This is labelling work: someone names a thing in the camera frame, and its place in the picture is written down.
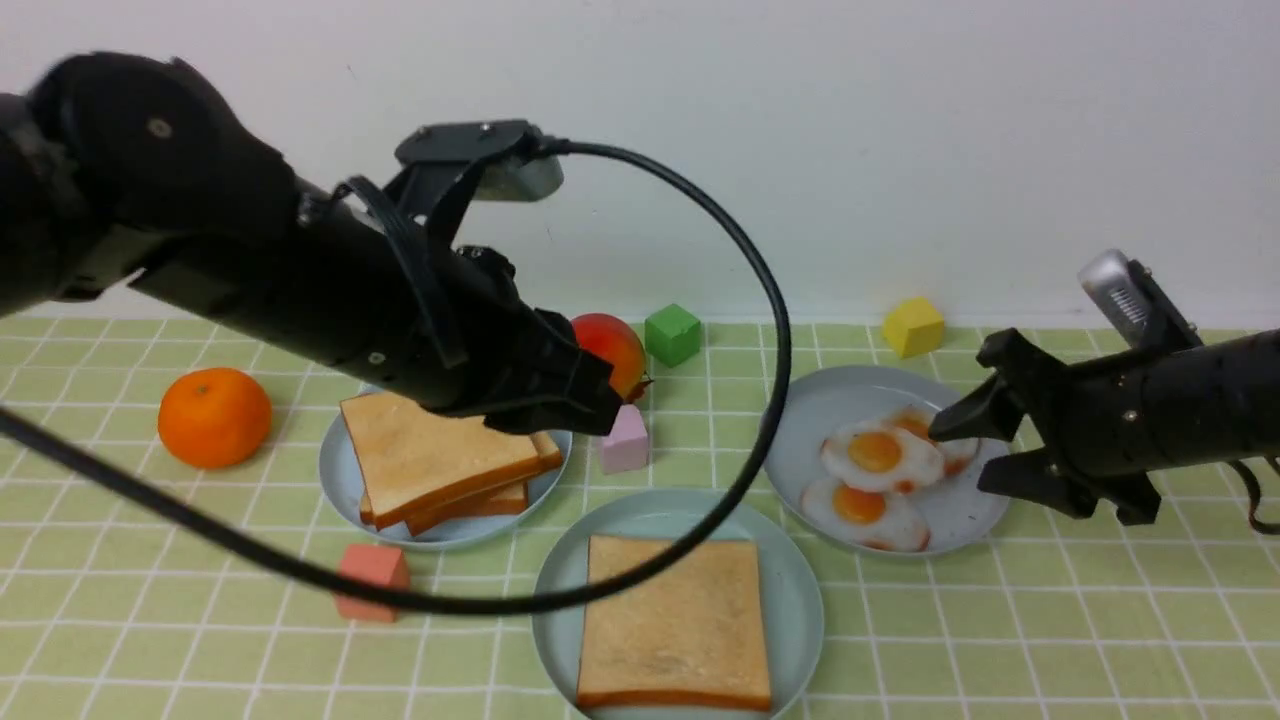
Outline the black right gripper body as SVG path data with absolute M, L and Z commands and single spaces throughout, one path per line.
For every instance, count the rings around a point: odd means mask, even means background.
M 1111 503 L 1125 527 L 1156 521 L 1162 500 L 1149 473 L 1157 454 L 1128 418 L 1137 402 L 1112 373 L 1097 363 L 1068 365 L 1014 328 L 989 334 L 978 363 L 992 374 L 1030 374 L 1024 420 L 1036 428 L 1039 448 L 1096 493 L 1097 509 Z

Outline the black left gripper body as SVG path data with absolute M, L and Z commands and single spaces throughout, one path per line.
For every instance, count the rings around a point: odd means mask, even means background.
M 390 249 L 385 387 L 445 416 L 577 416 L 570 319 L 526 304 L 493 249 Z

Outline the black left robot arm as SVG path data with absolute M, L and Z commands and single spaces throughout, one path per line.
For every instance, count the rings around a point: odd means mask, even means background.
M 385 184 L 294 173 L 193 67 L 122 53 L 3 95 L 3 313 L 114 284 L 444 416 L 604 436 L 622 400 L 511 263 L 454 246 L 475 200 L 563 181 L 526 120 L 425 126 Z

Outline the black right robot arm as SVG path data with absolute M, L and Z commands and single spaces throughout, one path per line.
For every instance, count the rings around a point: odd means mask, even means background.
M 980 491 L 1074 519 L 1107 501 L 1123 525 L 1149 525 L 1161 507 L 1151 473 L 1225 462 L 1245 487 L 1249 527 L 1277 534 L 1257 515 L 1262 489 L 1245 466 L 1253 457 L 1277 465 L 1276 331 L 1070 364 L 1006 329 L 986 338 L 977 360 L 989 377 L 938 411 L 929 437 L 1009 442 L 1030 421 L 1041 438 L 1036 450 L 988 461 Z

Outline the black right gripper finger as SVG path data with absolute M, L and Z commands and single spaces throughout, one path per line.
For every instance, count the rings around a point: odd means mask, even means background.
M 991 459 L 980 470 L 978 488 L 1073 519 L 1092 518 L 1098 503 L 1096 493 L 1053 462 L 1044 448 Z
M 1030 374 L 996 372 L 980 386 L 934 415 L 929 437 L 936 442 L 956 439 L 1014 439 L 1030 396 Z

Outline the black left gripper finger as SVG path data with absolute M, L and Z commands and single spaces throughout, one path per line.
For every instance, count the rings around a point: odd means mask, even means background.
M 470 398 L 470 411 L 484 416 L 486 427 L 508 434 L 540 430 L 598 434 L 602 425 L 599 398 L 481 395 Z
M 598 434 L 580 434 L 595 437 L 609 434 L 618 410 L 625 405 L 611 387 L 612 365 L 580 347 L 571 325 L 572 319 L 557 313 L 545 313 L 544 316 L 559 341 L 550 374 L 556 383 L 554 396 L 599 398 L 602 425 Z

